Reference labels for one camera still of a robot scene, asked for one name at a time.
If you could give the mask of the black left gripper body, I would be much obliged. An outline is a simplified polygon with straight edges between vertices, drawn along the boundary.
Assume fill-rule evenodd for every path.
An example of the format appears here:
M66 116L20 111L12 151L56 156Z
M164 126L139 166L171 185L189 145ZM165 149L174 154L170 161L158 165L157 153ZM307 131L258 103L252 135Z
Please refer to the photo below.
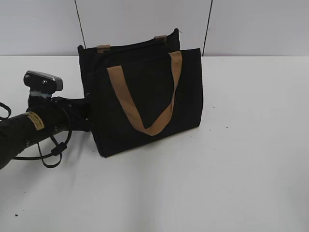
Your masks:
M90 132L92 129L88 119L90 104L86 99L43 97L30 93L28 110L37 114L44 128L53 133L69 130Z

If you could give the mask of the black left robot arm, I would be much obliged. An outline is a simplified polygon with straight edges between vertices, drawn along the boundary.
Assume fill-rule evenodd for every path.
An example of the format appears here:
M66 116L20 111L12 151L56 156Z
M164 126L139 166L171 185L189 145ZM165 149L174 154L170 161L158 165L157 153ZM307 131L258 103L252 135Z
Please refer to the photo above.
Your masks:
M1 168L12 160L44 161L51 156L61 158L73 131L91 131L89 115L90 103L86 99L30 96L25 113L0 119ZM50 153L37 157L19 156L26 148L39 145L47 138L55 144Z

